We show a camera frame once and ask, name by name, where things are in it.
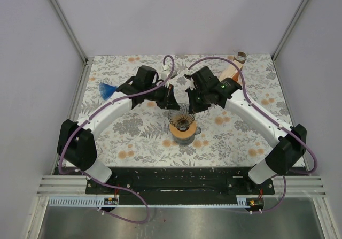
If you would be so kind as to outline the clear ribbed glass dripper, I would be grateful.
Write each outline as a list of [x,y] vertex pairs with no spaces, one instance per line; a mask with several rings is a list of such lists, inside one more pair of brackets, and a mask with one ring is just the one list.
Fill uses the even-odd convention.
[[194,123],[196,115],[189,110],[189,104],[179,104],[179,110],[169,110],[169,123],[179,131],[186,131]]

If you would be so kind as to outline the glass coffee server carafe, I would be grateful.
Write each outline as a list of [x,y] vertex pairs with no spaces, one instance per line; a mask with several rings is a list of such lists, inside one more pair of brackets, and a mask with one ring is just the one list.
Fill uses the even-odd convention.
[[201,133],[201,128],[200,127],[197,127],[194,134],[191,135],[190,137],[188,138],[180,138],[180,137],[176,137],[174,134],[173,134],[173,140],[178,143],[179,145],[189,145],[191,144],[194,140],[195,140],[195,136],[200,134]]

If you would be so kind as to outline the paper coffee filter pack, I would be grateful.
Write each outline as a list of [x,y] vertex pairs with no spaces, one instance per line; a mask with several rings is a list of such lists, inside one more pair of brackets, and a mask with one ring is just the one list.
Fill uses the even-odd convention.
[[[237,60],[232,61],[240,70],[243,68],[243,64],[238,62]],[[232,78],[234,81],[238,82],[239,73],[234,67],[234,65],[229,64],[228,67],[221,73],[219,76],[219,81],[224,80],[225,78]]]

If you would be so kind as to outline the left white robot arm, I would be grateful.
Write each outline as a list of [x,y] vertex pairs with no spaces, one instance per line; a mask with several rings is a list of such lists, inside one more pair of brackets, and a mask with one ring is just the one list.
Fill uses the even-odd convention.
[[117,118],[128,113],[145,100],[155,102],[165,110],[179,110],[174,87],[166,80],[158,82],[158,71],[141,66],[136,75],[116,87],[106,102],[90,116],[78,121],[65,120],[60,129],[57,154],[97,182],[105,194],[115,190],[112,171],[97,157],[95,140]]

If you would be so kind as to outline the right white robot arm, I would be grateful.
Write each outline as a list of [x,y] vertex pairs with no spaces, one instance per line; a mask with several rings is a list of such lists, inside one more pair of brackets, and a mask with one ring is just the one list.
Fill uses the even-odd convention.
[[190,113],[206,111],[212,105],[220,106],[247,122],[271,146],[271,152],[248,171],[248,178],[243,181],[247,193],[257,193],[262,183],[275,175],[286,175],[304,155],[306,150],[302,143],[306,141],[306,129],[302,125],[292,127],[262,106],[248,101],[243,87],[232,78],[220,81],[207,66],[186,78],[191,81],[191,87],[186,90]]

